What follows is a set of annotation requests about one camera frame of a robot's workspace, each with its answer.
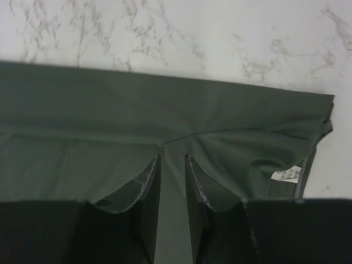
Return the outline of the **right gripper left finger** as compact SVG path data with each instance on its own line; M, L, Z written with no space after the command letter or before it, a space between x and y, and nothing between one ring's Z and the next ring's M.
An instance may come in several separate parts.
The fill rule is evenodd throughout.
M135 178L82 208L74 233L74 263L153 263L161 191L155 155Z

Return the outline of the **dark grey t shirt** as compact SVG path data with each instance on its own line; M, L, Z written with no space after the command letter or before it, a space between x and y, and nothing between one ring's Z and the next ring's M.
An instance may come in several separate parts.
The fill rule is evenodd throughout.
M300 197L333 95L1 62L1 200L96 202L161 155L156 263L190 263L184 158L236 196Z

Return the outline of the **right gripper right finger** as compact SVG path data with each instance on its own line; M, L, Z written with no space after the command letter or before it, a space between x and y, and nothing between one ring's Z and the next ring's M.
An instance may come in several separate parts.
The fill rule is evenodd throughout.
M185 156L193 263L258 263L245 205Z

